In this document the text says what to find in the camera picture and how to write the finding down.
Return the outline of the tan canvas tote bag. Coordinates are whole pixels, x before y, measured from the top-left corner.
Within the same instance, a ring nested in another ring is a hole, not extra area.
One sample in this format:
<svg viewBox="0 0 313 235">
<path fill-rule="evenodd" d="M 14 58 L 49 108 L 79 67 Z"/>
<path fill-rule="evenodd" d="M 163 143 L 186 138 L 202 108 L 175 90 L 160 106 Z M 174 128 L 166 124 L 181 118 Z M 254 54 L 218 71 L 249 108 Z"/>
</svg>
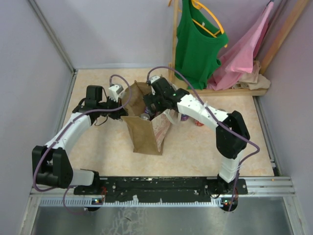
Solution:
<svg viewBox="0 0 313 235">
<path fill-rule="evenodd" d="M 150 92 L 151 87 L 144 82 L 135 81 L 127 88 L 122 104 L 128 115 L 123 116 L 122 120 L 128 127 L 134 153 L 162 155 L 164 139 L 172 123 L 164 113 L 152 120 L 144 120 L 140 117 L 146 110 L 143 97 Z"/>
</svg>

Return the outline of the red coke can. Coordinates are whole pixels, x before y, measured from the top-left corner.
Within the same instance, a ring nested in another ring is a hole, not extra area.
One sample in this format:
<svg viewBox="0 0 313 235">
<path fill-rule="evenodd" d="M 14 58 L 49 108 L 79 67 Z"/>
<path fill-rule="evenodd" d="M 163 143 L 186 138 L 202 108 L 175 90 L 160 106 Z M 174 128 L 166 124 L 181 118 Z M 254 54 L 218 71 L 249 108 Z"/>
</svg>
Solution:
<svg viewBox="0 0 313 235">
<path fill-rule="evenodd" d="M 201 123 L 200 121 L 198 121 L 198 120 L 196 120 L 196 119 L 194 119 L 194 124 L 195 124 L 196 126 L 198 126 L 198 127 L 204 126 L 203 123 Z"/>
</svg>

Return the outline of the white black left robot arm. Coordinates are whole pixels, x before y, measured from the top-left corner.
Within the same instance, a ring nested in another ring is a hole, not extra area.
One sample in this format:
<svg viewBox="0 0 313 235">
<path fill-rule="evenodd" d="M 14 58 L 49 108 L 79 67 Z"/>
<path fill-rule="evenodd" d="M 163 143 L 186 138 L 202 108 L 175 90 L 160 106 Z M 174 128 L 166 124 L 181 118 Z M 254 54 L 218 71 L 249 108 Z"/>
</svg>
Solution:
<svg viewBox="0 0 313 235">
<path fill-rule="evenodd" d="M 73 169 L 69 154 L 79 138 L 97 121 L 99 117 L 120 119 L 126 115 L 121 104 L 123 87 L 110 85 L 107 91 L 102 86 L 89 85 L 86 96 L 73 109 L 70 119 L 58 134 L 43 146 L 32 150 L 33 186 L 69 188 L 84 186 L 91 194 L 102 188 L 100 180 L 92 170 Z"/>
</svg>

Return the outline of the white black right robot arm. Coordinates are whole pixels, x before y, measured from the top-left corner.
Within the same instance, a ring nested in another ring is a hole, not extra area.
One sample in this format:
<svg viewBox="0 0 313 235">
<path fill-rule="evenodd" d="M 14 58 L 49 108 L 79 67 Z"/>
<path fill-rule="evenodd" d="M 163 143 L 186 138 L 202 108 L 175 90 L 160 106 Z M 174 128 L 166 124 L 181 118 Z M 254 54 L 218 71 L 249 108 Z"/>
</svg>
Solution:
<svg viewBox="0 0 313 235">
<path fill-rule="evenodd" d="M 235 187 L 235 177 L 239 169 L 242 151 L 247 142 L 234 133 L 249 140 L 250 135 L 242 115 L 234 111 L 227 113 L 215 109 L 199 101 L 187 90 L 176 89 L 162 76 L 153 76 L 147 81 L 151 92 L 144 95 L 143 100 L 151 113 L 174 110 L 187 115 L 215 132 L 216 148 L 222 155 L 221 168 L 218 173 L 219 190 L 225 194 L 231 193 Z"/>
</svg>

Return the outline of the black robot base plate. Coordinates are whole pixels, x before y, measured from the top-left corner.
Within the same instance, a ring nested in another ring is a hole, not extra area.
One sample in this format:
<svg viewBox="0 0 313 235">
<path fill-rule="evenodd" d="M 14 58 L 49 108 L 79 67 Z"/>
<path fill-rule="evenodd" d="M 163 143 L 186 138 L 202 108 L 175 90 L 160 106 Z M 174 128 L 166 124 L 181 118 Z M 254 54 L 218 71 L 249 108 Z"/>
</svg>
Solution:
<svg viewBox="0 0 313 235">
<path fill-rule="evenodd" d="M 246 195 L 245 179 L 227 184 L 217 177 L 96 177 L 90 186 L 77 186 L 74 195 L 100 195 L 108 203 L 210 202 L 216 196 Z"/>
</svg>

